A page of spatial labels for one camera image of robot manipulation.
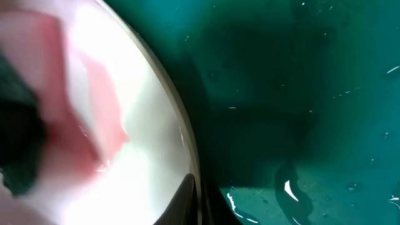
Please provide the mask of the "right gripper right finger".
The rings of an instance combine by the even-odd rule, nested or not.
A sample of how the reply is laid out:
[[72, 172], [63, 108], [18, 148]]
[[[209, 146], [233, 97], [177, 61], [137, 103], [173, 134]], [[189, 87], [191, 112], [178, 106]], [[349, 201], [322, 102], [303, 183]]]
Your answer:
[[202, 180], [202, 225], [241, 225], [214, 181]]

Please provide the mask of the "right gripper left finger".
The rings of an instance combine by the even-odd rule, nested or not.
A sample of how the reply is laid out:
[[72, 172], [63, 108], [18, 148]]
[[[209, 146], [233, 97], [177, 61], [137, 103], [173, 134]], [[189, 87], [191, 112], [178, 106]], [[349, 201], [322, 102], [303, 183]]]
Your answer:
[[154, 225], [197, 225], [198, 200], [193, 174], [186, 174], [166, 210]]

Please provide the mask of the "white plate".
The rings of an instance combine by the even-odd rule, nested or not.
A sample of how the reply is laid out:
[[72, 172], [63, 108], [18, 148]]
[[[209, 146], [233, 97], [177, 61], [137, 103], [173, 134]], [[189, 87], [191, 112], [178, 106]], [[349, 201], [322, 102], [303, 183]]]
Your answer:
[[58, 18], [66, 41], [107, 69], [128, 140], [106, 169], [66, 189], [45, 179], [15, 197], [1, 174], [1, 223], [154, 224], [185, 175], [199, 176], [191, 125], [157, 57], [104, 1], [2, 1], [8, 10]]

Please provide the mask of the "green and pink sponge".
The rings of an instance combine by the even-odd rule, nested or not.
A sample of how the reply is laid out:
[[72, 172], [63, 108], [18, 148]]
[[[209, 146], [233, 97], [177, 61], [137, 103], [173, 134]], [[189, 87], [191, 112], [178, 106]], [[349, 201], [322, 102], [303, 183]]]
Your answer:
[[1, 12], [1, 174], [15, 197], [50, 179], [91, 179], [128, 136], [107, 69], [69, 44], [59, 19]]

